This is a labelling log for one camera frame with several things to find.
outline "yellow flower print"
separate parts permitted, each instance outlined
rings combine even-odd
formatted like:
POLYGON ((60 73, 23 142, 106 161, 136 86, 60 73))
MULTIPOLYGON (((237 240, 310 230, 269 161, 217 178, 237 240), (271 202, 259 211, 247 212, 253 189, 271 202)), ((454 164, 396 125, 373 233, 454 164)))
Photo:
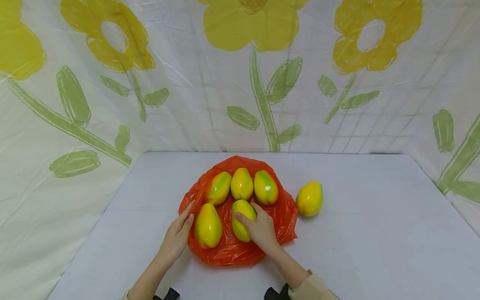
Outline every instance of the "yellow flower print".
POLYGON ((22 0, 0 0, 0 75, 25 80, 47 56, 38 37, 20 21, 22 0))
POLYGON ((133 67, 152 69, 155 62, 147 51, 148 33, 135 14, 117 0, 61 0, 60 13, 86 42, 96 59, 110 70, 125 73, 133 67), (102 24, 116 24, 125 34, 125 51, 115 50, 102 33, 102 24))
POLYGON ((397 47, 419 28, 422 11, 421 0, 344 0, 335 15, 335 28, 342 35, 334 46, 334 68, 340 74, 362 68, 385 70, 396 59, 397 47), (384 35, 373 49, 360 51, 357 47, 360 33, 373 20, 385 23, 384 35))
POLYGON ((299 31, 297 11, 308 0, 198 0, 205 35, 219 49, 235 51, 253 41, 260 52, 288 48, 299 31))

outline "red plastic bag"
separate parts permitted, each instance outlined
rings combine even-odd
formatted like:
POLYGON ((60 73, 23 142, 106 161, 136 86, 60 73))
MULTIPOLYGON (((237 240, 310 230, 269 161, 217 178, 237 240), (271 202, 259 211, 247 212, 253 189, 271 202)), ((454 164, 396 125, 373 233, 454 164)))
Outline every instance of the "red plastic bag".
MULTIPOLYGON (((206 203, 205 189, 215 175, 226 171, 233 176, 233 173, 238 168, 247 168, 252 178, 255 173, 260 170, 266 170, 270 176, 275 180, 278 186, 278 200, 272 206, 263 206, 262 208, 272 217, 275 227, 276 238, 278 242, 283 245, 297 238, 295 234, 295 224, 297 223, 297 207, 293 201, 292 196, 287 193, 280 181, 278 180, 273 169, 265 162, 249 159, 241 156, 233 156, 229 159, 219 163, 205 174, 203 174, 196 184, 185 194, 180 204, 179 213, 181 213, 187 205, 199 200, 194 205, 192 213, 195 215, 195 220, 200 211, 200 207, 206 203)), ((259 263, 264 257, 265 253, 255 245, 254 242, 245 243, 237 239, 232 229, 232 205, 235 199, 230 194, 228 198, 220 205, 216 206, 216 211, 222 222, 222 239, 217 247, 213 249, 202 249, 194 235, 194 226, 190 230, 188 238, 188 246, 204 263, 209 265, 229 265, 229 266, 252 266, 259 263)), ((248 200, 250 203, 256 201, 255 193, 252 198, 248 200)))

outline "wrist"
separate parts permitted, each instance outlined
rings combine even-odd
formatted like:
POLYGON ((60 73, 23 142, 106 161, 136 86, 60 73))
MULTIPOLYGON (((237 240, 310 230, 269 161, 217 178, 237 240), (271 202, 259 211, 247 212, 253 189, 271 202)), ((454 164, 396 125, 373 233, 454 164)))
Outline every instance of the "wrist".
POLYGON ((274 259, 281 255, 281 253, 283 252, 283 248, 282 246, 280 246, 279 243, 274 243, 271 246, 267 247, 264 252, 269 258, 274 259))

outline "white table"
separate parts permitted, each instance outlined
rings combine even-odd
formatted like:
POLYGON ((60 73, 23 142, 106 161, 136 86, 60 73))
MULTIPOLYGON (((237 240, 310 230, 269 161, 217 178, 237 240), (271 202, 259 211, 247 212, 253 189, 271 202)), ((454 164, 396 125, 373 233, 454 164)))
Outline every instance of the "white table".
MULTIPOLYGON (((142 273, 197 179, 232 153, 144 154, 49 300, 119 298, 142 273)), ((268 163, 294 197, 309 180, 324 206, 286 246, 342 300, 480 297, 480 239, 408 156, 241 154, 268 163)), ((160 285, 184 300, 263 299, 284 281, 268 260, 211 268, 188 250, 160 285)))

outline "sleeve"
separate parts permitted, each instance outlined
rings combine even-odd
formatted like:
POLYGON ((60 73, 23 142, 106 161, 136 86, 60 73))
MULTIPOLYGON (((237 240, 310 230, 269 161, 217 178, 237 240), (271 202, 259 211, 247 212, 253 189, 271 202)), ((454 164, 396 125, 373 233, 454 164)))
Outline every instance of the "sleeve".
POLYGON ((127 291, 127 292, 125 293, 125 295, 123 295, 123 297, 120 298, 120 300, 129 300, 128 297, 127 297, 128 292, 129 292, 129 291, 127 291))
POLYGON ((288 290, 292 300, 338 300, 338 297, 326 288, 323 279, 310 270, 308 273, 310 276, 302 281, 298 288, 288 290))

